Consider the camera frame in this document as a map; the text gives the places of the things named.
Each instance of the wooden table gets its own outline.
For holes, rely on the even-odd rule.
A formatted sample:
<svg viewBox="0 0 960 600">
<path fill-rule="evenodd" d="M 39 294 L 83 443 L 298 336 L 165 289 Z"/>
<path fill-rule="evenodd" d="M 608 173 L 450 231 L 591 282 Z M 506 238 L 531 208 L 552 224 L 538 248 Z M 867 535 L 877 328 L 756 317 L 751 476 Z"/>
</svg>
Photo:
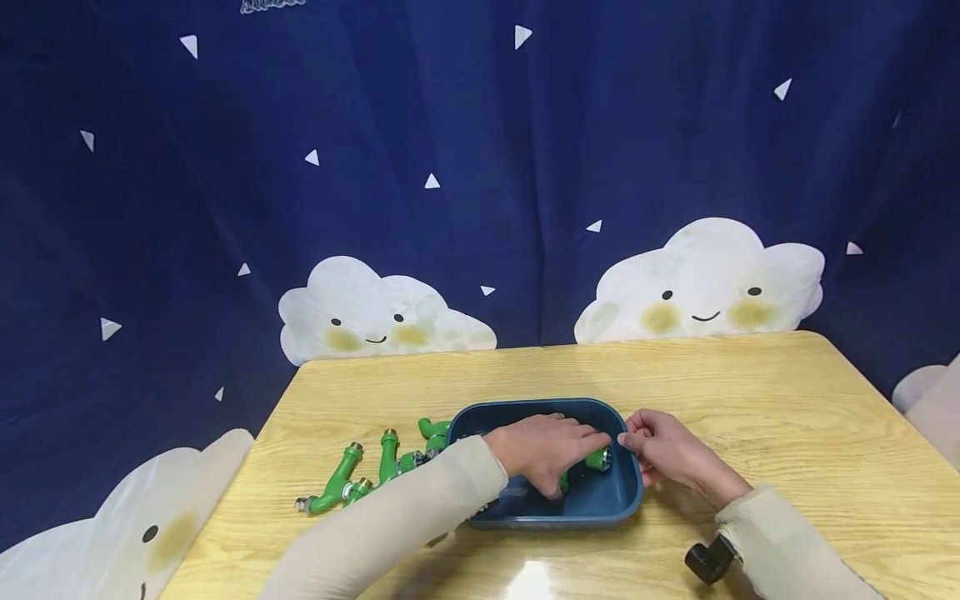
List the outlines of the wooden table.
<svg viewBox="0 0 960 600">
<path fill-rule="evenodd" d="M 889 598 L 960 598 L 960 476 L 824 338 L 806 332 L 320 361 L 303 366 L 162 598 L 257 596 L 287 545 L 316 522 L 349 442 L 422 447 L 417 418 L 485 400 L 592 396 L 624 415 L 669 411 L 748 479 L 776 486 Z M 684 553 L 713 532 L 707 507 L 648 491 L 609 533 L 461 527 L 363 597 L 565 600 L 753 597 L 735 573 L 706 590 Z"/>
</svg>

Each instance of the navy blue backdrop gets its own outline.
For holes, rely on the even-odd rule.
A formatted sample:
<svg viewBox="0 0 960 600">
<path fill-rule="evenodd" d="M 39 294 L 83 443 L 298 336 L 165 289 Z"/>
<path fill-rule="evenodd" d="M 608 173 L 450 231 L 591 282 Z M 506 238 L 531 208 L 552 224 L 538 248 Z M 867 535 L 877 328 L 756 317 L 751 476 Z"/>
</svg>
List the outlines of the navy blue backdrop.
<svg viewBox="0 0 960 600">
<path fill-rule="evenodd" d="M 884 394 L 946 364 L 955 4 L 10 3 L 0 552 L 255 435 L 325 355 L 278 303 L 331 256 L 432 287 L 467 348 L 569 344 L 611 265 L 723 217 L 823 254 L 803 326 Z"/>
</svg>

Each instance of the sleeve cuff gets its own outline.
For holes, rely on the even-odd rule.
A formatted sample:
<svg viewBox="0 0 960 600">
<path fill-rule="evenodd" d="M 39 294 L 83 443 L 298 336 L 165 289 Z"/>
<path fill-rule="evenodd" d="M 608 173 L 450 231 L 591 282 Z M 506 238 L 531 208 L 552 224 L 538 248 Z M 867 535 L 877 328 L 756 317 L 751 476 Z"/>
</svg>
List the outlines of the sleeve cuff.
<svg viewBox="0 0 960 600">
<path fill-rule="evenodd" d="M 456 489 L 465 495 L 462 500 L 467 503 L 477 500 L 482 504 L 493 502 L 507 487 L 510 478 L 506 469 L 481 436 L 458 440 L 440 457 L 457 463 L 455 473 L 461 478 L 462 485 Z"/>
</svg>

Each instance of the person's right hand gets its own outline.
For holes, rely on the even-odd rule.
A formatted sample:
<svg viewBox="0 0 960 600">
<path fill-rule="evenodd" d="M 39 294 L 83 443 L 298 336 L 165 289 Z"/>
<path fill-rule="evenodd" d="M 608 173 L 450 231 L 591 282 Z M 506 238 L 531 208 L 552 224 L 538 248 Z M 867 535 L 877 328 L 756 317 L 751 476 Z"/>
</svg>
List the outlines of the person's right hand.
<svg viewBox="0 0 960 600">
<path fill-rule="evenodd" d="M 535 415 L 499 427 L 484 436 L 511 477 L 523 475 L 548 498 L 561 496 L 560 476 L 594 450 L 611 444 L 610 436 L 564 415 Z"/>
<path fill-rule="evenodd" d="M 617 441 L 640 461 L 644 487 L 670 479 L 717 511 L 753 489 L 673 415 L 640 409 L 627 419 L 627 433 Z"/>
</svg>

